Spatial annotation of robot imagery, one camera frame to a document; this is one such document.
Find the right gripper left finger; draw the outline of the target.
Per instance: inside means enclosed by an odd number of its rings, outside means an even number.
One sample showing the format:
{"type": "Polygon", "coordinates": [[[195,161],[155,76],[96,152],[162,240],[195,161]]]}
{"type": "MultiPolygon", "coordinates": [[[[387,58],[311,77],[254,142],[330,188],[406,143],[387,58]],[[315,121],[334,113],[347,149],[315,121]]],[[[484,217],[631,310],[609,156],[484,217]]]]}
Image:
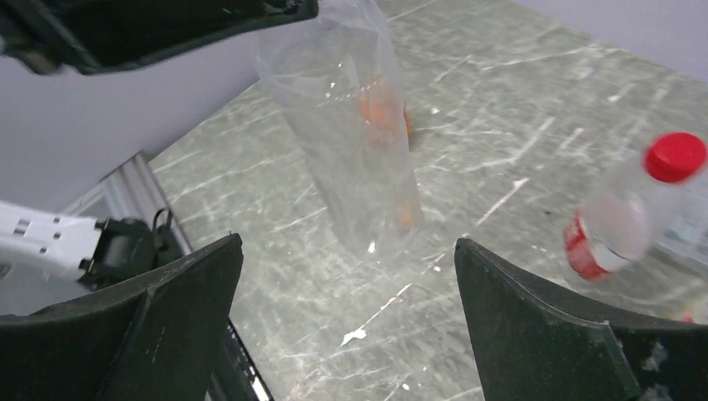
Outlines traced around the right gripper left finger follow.
{"type": "Polygon", "coordinates": [[[243,261],[231,234],[111,287],[2,316],[2,399],[203,399],[243,261]]]}

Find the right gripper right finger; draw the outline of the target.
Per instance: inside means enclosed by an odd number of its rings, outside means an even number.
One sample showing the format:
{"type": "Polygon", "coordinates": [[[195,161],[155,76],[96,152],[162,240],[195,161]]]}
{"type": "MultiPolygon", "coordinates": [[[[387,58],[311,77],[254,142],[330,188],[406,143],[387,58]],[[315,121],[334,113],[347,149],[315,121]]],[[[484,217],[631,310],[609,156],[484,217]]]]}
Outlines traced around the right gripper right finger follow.
{"type": "Polygon", "coordinates": [[[468,238],[454,265],[487,400],[706,399],[706,326],[595,301],[468,238]]]}

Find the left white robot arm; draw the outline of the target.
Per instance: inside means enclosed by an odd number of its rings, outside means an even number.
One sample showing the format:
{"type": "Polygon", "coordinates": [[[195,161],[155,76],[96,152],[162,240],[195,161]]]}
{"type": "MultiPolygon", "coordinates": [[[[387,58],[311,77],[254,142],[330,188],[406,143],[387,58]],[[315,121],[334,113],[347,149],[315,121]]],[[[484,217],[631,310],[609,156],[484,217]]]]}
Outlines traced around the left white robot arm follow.
{"type": "MultiPolygon", "coordinates": [[[[32,73],[142,69],[220,40],[314,18],[315,1],[4,1],[1,54],[32,73]]],[[[1,204],[1,258],[106,286],[156,268],[164,228],[1,204]]]]}

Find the red bottle cap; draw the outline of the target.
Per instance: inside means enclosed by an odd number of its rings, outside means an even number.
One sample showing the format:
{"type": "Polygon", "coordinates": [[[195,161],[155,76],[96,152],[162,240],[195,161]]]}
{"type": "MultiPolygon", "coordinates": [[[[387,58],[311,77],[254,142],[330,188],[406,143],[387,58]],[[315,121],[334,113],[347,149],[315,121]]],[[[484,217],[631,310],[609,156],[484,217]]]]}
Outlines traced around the red bottle cap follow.
{"type": "Polygon", "coordinates": [[[698,174],[707,162],[707,145],[686,132],[670,132],[656,137],[643,156],[643,167],[653,179],[677,184],[698,174]]]}

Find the small red label bottle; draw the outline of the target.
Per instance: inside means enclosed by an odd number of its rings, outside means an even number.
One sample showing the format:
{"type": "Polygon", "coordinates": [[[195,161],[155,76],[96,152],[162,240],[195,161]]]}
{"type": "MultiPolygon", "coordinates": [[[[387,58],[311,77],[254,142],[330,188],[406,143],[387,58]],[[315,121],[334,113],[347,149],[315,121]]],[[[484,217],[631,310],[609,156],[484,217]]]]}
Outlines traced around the small red label bottle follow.
{"type": "Polygon", "coordinates": [[[640,260],[678,219],[689,184],[707,165],[686,181],[660,182],[643,167],[647,147],[607,174],[564,232],[569,266],[586,281],[601,281],[640,260]]]}

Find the aluminium rail frame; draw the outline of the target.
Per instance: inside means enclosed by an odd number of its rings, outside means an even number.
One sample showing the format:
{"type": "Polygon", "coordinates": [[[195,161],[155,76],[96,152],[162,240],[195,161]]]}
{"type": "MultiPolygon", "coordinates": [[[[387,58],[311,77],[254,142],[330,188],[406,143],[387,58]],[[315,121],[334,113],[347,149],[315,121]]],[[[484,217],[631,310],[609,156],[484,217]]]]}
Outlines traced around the aluminium rail frame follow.
{"type": "Polygon", "coordinates": [[[97,219],[135,218],[150,229],[169,226],[182,254],[192,252],[179,222],[169,215],[170,206],[153,171],[141,153],[126,160],[87,193],[62,210],[65,215],[97,219]]]}

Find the clear water bottle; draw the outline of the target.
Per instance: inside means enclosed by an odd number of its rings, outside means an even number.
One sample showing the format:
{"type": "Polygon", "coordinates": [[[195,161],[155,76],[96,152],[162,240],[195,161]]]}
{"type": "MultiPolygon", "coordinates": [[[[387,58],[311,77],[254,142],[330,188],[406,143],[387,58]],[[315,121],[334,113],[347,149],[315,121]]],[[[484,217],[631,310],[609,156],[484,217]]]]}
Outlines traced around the clear water bottle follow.
{"type": "Polygon", "coordinates": [[[355,256],[402,254],[420,226],[397,223],[396,203],[421,205],[406,132],[382,149],[370,141],[360,92],[402,76],[387,17],[373,1],[320,1],[310,20],[258,35],[257,71],[302,148],[339,242],[355,256]]]}

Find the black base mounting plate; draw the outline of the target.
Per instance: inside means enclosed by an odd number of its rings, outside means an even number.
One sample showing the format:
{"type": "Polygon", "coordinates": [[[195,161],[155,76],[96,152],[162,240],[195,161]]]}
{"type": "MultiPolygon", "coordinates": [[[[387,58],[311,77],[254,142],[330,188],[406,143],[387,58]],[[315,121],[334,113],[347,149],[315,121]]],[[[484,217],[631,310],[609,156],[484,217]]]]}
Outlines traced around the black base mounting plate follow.
{"type": "Polygon", "coordinates": [[[205,400],[274,400],[231,320],[218,348],[205,400]]]}

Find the orange juice bottle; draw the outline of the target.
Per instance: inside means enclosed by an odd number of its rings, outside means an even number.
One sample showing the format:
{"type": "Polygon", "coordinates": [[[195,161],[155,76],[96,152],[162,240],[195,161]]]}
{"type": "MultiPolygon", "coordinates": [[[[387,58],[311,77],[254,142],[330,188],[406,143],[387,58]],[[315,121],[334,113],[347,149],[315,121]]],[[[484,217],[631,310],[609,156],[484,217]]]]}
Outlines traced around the orange juice bottle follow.
{"type": "Polygon", "coordinates": [[[360,92],[360,113],[369,127],[370,141],[382,149],[403,138],[410,139],[413,128],[407,106],[401,106],[397,89],[383,78],[371,79],[360,92]]]}

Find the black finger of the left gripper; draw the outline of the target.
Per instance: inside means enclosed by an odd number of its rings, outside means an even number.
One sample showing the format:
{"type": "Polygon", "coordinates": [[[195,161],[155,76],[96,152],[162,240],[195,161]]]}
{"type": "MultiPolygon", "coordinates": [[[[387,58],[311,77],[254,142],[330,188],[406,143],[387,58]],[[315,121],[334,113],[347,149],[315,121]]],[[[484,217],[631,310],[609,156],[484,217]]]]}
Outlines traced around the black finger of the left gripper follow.
{"type": "Polygon", "coordinates": [[[317,14],[312,0],[1,0],[1,55],[38,75],[111,74],[317,14]]]}

